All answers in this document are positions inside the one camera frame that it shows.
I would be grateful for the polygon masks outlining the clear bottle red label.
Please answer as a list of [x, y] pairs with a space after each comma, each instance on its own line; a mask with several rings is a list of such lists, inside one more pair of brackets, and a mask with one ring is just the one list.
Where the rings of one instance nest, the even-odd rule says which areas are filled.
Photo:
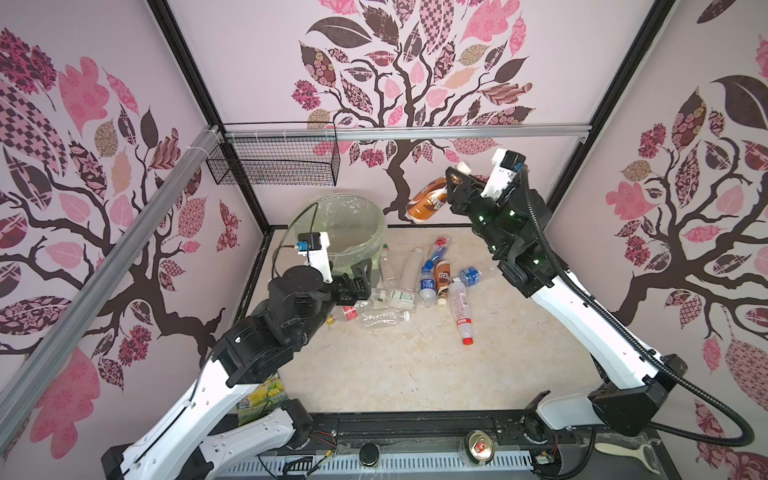
[[354, 306], [335, 306], [331, 309], [326, 323], [349, 322], [358, 318], [358, 310]]

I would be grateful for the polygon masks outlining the brown coffee drink bottle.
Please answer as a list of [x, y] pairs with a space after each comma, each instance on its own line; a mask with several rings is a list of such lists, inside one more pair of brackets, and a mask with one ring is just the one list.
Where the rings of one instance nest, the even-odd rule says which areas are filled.
[[406, 219], [417, 224], [430, 220], [447, 201], [447, 185], [446, 175], [428, 183], [409, 201]]

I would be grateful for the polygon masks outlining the clear bottle white cap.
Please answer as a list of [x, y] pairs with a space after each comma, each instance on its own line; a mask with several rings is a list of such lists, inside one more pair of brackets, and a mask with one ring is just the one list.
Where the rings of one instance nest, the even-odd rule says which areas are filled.
[[411, 313], [407, 310], [377, 309], [362, 314], [362, 326], [368, 329], [393, 327], [409, 322]]

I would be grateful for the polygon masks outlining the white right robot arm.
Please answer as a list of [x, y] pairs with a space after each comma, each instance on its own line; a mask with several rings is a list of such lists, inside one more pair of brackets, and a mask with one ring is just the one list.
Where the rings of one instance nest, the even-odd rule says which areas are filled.
[[451, 211], [470, 220], [503, 278], [553, 315], [602, 369], [599, 385], [558, 397], [540, 393], [526, 408], [532, 424], [550, 431], [602, 425], [638, 435], [675, 382], [643, 357], [648, 345], [598, 312], [596, 300], [544, 246], [543, 230], [552, 213], [542, 197], [517, 178], [498, 198], [484, 196], [485, 183], [456, 168], [447, 170], [446, 181]]

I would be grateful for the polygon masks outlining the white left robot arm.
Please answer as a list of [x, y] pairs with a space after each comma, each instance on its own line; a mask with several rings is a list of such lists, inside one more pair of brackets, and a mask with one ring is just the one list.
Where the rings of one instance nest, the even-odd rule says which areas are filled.
[[335, 306], [371, 294], [372, 262], [350, 274], [324, 277], [298, 265], [274, 277], [268, 297], [215, 345], [197, 380], [141, 439], [102, 456], [108, 479], [215, 479], [261, 453], [306, 444], [312, 418], [288, 400], [262, 420], [229, 431], [214, 428], [246, 395], [290, 362], [323, 326]]

